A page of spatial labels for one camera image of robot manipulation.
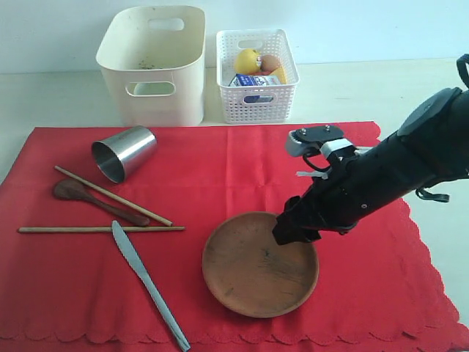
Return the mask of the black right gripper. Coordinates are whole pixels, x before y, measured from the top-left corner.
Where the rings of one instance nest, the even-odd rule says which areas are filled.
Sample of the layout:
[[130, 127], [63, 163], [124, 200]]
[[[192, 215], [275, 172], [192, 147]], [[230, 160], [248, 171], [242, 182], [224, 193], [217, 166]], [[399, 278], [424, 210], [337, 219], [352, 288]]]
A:
[[363, 217], [412, 191], [418, 185], [418, 157], [400, 142], [381, 142], [348, 162], [338, 180], [303, 198], [307, 219], [298, 227], [289, 212], [300, 201], [290, 197], [272, 230], [279, 246], [320, 240], [320, 230], [353, 227]]

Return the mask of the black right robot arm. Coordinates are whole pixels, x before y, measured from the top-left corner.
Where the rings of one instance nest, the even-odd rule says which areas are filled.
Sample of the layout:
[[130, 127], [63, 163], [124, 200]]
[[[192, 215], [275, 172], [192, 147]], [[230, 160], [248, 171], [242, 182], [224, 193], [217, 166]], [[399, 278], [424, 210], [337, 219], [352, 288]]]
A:
[[290, 131], [285, 148], [312, 169], [312, 184], [286, 201], [273, 228], [276, 243], [311, 243], [322, 231], [343, 235], [410, 192], [449, 201], [429, 189], [468, 178], [468, 91], [435, 93], [374, 147], [356, 146], [340, 128], [320, 125]]

